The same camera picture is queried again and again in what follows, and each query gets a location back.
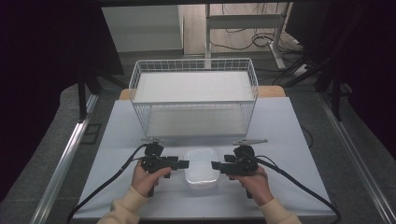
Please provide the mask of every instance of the white shelf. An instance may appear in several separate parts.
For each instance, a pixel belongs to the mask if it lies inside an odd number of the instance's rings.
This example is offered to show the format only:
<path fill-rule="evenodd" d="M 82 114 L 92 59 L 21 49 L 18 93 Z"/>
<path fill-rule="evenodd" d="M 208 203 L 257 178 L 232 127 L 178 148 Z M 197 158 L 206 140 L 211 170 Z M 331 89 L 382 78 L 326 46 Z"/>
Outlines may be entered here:
<path fill-rule="evenodd" d="M 254 101 L 247 71 L 142 73 L 134 104 Z"/>

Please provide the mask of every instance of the beige sleeve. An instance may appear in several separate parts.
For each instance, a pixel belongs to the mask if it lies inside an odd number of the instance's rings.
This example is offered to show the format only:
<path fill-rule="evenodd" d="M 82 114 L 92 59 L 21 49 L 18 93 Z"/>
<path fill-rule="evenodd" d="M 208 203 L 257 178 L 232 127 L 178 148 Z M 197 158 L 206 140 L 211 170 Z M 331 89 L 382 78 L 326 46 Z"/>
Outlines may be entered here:
<path fill-rule="evenodd" d="M 300 219 L 285 209 L 278 199 L 260 206 L 267 224 L 301 224 Z"/>
<path fill-rule="evenodd" d="M 135 224 L 139 222 L 137 211 L 148 199 L 129 187 L 120 199 L 114 200 L 110 212 L 105 214 L 98 224 Z"/>

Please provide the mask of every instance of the wall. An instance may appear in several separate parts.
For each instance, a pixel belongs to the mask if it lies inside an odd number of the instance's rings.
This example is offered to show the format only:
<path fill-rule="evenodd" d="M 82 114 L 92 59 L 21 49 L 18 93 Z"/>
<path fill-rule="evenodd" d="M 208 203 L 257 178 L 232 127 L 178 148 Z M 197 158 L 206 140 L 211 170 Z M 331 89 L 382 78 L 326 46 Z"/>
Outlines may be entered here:
<path fill-rule="evenodd" d="M 117 52 L 182 49 L 177 6 L 102 10 Z"/>

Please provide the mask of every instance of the white wire basket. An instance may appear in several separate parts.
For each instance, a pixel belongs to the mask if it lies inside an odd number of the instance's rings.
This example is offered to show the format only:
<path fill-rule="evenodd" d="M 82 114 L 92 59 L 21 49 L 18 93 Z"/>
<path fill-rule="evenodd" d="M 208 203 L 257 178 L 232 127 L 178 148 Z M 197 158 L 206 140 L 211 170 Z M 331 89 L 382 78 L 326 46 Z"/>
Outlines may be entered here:
<path fill-rule="evenodd" d="M 257 86 L 250 59 L 149 60 L 129 93 L 146 137 L 245 136 Z"/>

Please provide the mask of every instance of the finger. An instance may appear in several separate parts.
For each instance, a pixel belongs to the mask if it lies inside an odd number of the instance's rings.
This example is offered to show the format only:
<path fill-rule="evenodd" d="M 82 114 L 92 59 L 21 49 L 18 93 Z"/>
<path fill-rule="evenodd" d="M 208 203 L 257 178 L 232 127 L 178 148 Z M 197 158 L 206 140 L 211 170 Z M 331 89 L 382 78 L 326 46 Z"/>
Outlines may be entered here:
<path fill-rule="evenodd" d="M 165 168 L 162 168 L 161 170 L 158 170 L 157 172 L 151 174 L 149 176 L 149 178 L 152 178 L 152 180 L 156 180 L 156 179 L 160 178 L 161 176 L 171 173 L 171 171 L 172 171 L 172 169 L 170 167 L 165 167 Z"/>
<path fill-rule="evenodd" d="M 228 177 L 230 177 L 231 179 L 236 179 L 236 180 L 241 180 L 243 179 L 243 177 L 241 175 L 227 175 Z"/>

